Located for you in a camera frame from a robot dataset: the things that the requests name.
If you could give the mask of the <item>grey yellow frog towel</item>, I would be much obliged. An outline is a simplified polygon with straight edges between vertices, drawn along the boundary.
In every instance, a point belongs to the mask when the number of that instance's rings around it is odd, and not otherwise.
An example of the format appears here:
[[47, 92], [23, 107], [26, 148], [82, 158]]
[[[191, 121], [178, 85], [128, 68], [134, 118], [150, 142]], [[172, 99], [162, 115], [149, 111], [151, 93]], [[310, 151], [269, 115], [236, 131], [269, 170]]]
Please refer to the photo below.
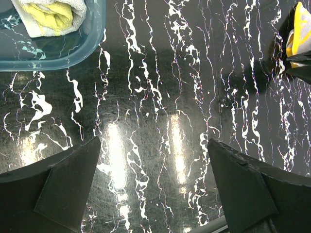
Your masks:
[[12, 4], [31, 38], [75, 32], [87, 11], [83, 0], [13, 0]]

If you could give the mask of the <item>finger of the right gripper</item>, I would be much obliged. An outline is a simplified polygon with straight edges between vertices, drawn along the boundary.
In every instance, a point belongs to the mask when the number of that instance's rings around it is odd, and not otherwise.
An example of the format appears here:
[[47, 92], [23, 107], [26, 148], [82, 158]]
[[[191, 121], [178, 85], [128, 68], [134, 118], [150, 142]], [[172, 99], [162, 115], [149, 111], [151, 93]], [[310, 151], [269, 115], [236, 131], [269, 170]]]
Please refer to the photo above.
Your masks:
[[306, 51], [296, 55], [289, 56], [287, 61], [303, 65], [311, 65], [311, 51]]
[[311, 66], [290, 68], [286, 71], [286, 73], [311, 84]]

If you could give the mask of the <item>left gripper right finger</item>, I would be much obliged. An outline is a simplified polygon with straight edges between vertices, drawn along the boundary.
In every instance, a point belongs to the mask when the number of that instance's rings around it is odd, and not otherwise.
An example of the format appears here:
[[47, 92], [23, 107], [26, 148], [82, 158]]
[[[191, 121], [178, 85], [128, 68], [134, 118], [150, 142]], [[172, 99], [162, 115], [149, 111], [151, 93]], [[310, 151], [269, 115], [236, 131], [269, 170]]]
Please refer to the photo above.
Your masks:
[[213, 175], [231, 233], [309, 233], [311, 180], [210, 139]]

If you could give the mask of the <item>grey orange towel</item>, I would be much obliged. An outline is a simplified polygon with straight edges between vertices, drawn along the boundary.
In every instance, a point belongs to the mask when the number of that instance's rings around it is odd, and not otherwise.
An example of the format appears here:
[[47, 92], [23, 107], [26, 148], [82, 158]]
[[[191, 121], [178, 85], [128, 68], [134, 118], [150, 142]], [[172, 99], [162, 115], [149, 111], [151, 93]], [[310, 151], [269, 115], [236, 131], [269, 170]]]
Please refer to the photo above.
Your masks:
[[[287, 57], [311, 50], [311, 14], [298, 2], [294, 12], [294, 28], [289, 32], [286, 43]], [[291, 68], [305, 66], [292, 63]]]

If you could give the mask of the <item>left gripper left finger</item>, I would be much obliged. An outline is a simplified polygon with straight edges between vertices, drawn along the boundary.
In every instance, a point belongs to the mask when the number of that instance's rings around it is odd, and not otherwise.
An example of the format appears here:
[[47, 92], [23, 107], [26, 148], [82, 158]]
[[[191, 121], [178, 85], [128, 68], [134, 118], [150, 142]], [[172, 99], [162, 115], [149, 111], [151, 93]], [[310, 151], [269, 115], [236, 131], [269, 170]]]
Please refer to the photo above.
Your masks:
[[99, 159], [95, 137], [0, 175], [2, 233], [78, 233]]

